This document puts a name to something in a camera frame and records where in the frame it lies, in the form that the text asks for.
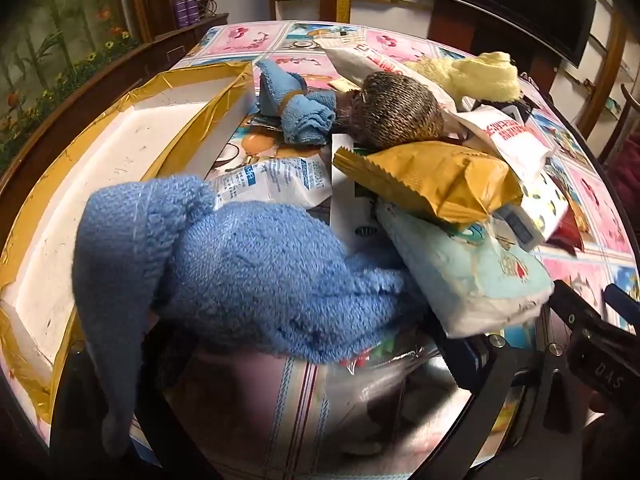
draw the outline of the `light blue tissue package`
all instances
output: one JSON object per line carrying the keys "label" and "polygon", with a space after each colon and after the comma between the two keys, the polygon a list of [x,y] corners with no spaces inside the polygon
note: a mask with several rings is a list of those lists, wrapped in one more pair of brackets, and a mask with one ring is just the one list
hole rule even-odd
{"label": "light blue tissue package", "polygon": [[383,200],[376,213],[450,338],[535,318],[554,290],[545,267],[490,223],[447,233]]}

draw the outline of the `round table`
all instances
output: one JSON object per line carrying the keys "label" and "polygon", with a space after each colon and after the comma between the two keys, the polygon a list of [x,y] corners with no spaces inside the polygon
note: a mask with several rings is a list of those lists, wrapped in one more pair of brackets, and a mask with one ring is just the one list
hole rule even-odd
{"label": "round table", "polygon": [[[423,56],[468,56],[428,40],[357,25],[256,22],[210,29],[174,68],[224,61],[255,65],[272,59],[288,72],[303,75],[309,86],[329,88],[328,82],[338,74],[314,37],[345,31],[363,34],[371,46],[402,62]],[[257,68],[254,74],[257,92]],[[632,232],[627,218],[582,137],[532,83],[520,80],[520,85],[538,105],[527,126],[556,149],[548,167],[563,181],[579,211],[585,249],[575,258],[546,246],[534,254],[552,279],[565,280],[604,319],[626,328],[624,320],[603,304],[601,291],[615,283],[640,299],[638,247],[626,234]],[[236,135],[262,127],[245,121]],[[568,332],[555,315],[542,329],[548,342],[567,341]],[[522,328],[508,329],[505,336],[513,346],[532,343],[530,331]],[[256,352],[199,352],[195,361],[182,386],[171,393],[172,406],[216,467],[243,478],[406,478],[444,436],[469,395],[455,387],[441,358],[422,361],[420,374],[409,378],[410,366],[393,370],[398,380],[378,372],[350,376],[337,366],[318,367]],[[372,393],[384,381],[388,384]],[[356,400],[354,392],[360,395]],[[134,428],[132,436],[140,454],[153,460],[142,433]],[[491,456],[500,438],[500,433],[490,437],[481,455]],[[357,455],[364,457],[357,460]]]}
{"label": "round table", "polygon": [[[370,46],[401,62],[423,56],[454,59],[468,56],[442,44],[388,30],[337,23],[259,22],[212,28],[175,68],[232,60],[255,64],[261,59],[272,59],[288,72],[303,75],[310,86],[328,88],[327,83],[339,76],[314,41],[317,34],[327,32],[362,33]],[[259,70],[255,68],[256,88],[258,78]],[[601,294],[606,285],[615,283],[640,299],[638,248],[635,238],[626,234],[632,230],[624,211],[615,193],[609,191],[607,179],[582,137],[531,82],[521,79],[520,85],[522,92],[538,105],[527,126],[538,139],[555,149],[548,168],[563,181],[577,206],[584,242],[584,252],[578,251],[575,258],[547,246],[536,248],[534,254],[553,280],[564,280],[604,319],[626,328],[626,322],[603,304]],[[472,101],[467,100],[466,104],[471,105]],[[242,134],[250,131],[251,126]],[[546,328],[549,342],[567,342],[568,330],[555,314]],[[527,333],[519,328],[508,329],[506,338],[514,346],[530,342]],[[437,368],[438,364],[430,362],[430,366]],[[331,478],[341,475],[405,478],[448,430],[468,395],[452,390],[443,404],[446,409],[441,407],[435,414],[420,418],[421,402],[428,404],[433,399],[445,398],[439,397],[441,392],[434,390],[433,385],[420,388],[405,380],[377,402],[340,402],[339,396],[331,393],[340,388],[348,390],[345,377],[337,379],[335,374],[308,363],[242,356],[239,361],[229,363],[228,369],[245,379],[248,370],[261,375],[263,388],[257,395],[245,392],[247,398],[240,404],[240,410],[250,410],[253,422],[236,430],[244,434],[244,437],[238,434],[238,440],[225,435],[224,442],[215,444],[206,439],[196,441],[209,442],[209,452],[226,455],[220,462],[222,470],[225,463],[233,462],[238,470],[258,474],[273,469]],[[359,380],[363,379],[353,377],[355,383]],[[253,377],[247,384],[255,381]],[[392,415],[385,418],[382,414],[385,410]],[[220,420],[222,411],[212,408],[209,415]],[[194,428],[201,415],[197,411],[191,413]],[[495,452],[494,444],[488,441],[483,450],[485,455]],[[366,460],[353,460],[358,446],[367,455]]]}

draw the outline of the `yellow snack package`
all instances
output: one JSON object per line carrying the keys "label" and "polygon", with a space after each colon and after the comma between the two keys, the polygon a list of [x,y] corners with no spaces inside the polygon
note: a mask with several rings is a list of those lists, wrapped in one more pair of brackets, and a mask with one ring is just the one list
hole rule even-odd
{"label": "yellow snack package", "polygon": [[334,166],[413,215],[460,226],[481,222],[522,198],[506,162],[439,140],[401,144],[367,156],[339,148]]}

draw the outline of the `blue label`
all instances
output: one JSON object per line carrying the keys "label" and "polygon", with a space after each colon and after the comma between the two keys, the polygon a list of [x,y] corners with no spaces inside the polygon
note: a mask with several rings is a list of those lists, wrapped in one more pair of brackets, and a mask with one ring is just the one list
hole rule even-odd
{"label": "blue label", "polygon": [[300,160],[300,162],[302,162],[302,183],[307,189],[311,189],[309,187],[309,170],[306,167],[306,160],[303,158],[302,160]]}
{"label": "blue label", "polygon": [[245,166],[244,174],[246,175],[246,179],[249,182],[249,186],[252,186],[253,184],[255,184],[255,173],[254,173],[254,168],[252,166]]}

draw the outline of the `blue fuzzy fabric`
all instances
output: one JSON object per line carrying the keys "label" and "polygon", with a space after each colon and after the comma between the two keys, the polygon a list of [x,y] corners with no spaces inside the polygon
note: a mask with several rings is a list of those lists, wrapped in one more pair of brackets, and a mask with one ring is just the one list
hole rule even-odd
{"label": "blue fuzzy fabric", "polygon": [[[262,72],[258,102],[264,115],[277,116],[287,93],[295,90],[306,92],[306,83],[300,81],[302,77],[285,72],[276,62],[262,60],[257,66]],[[295,95],[280,117],[287,144],[326,144],[335,121],[335,93],[323,91]]]}
{"label": "blue fuzzy fabric", "polygon": [[86,204],[72,283],[111,456],[128,443],[150,308],[217,344],[318,364],[376,345],[426,308],[391,245],[347,258],[300,208],[213,203],[203,181],[181,176],[101,189]]}

